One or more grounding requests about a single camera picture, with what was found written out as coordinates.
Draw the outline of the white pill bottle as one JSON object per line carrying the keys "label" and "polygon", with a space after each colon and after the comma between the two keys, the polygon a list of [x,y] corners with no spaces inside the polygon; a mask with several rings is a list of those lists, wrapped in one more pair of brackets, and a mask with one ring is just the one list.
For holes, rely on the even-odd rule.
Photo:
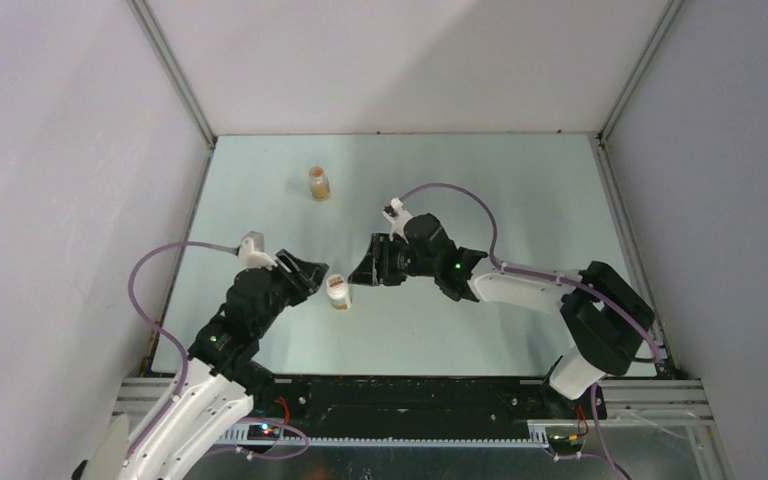
{"label": "white pill bottle", "polygon": [[346,311],[351,308],[351,290],[345,276],[341,274],[329,275],[325,280],[325,287],[329,302],[334,309]]}

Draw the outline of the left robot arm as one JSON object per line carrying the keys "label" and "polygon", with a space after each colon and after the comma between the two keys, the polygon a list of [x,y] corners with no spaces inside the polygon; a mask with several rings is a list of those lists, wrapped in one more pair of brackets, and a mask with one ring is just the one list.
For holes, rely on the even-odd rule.
{"label": "left robot arm", "polygon": [[316,294],[329,267],[285,250],[269,255],[251,237],[217,249],[242,265],[225,301],[189,348],[152,327],[178,350],[180,371],[137,425],[126,414],[113,420],[72,478],[182,479],[222,433],[274,408],[274,375],[253,358],[277,317]]}

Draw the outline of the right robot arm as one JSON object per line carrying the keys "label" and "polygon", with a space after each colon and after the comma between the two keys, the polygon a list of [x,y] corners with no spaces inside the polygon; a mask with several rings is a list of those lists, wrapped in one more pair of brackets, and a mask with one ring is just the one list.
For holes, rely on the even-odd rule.
{"label": "right robot arm", "polygon": [[485,251],[457,245],[432,214],[373,234],[348,281],[390,287],[410,277],[432,279],[453,301],[504,303],[561,318],[574,345],[551,368],[541,392],[543,408],[556,418],[576,411],[592,384],[626,375],[655,319],[648,303],[607,263],[571,271],[505,266]]}

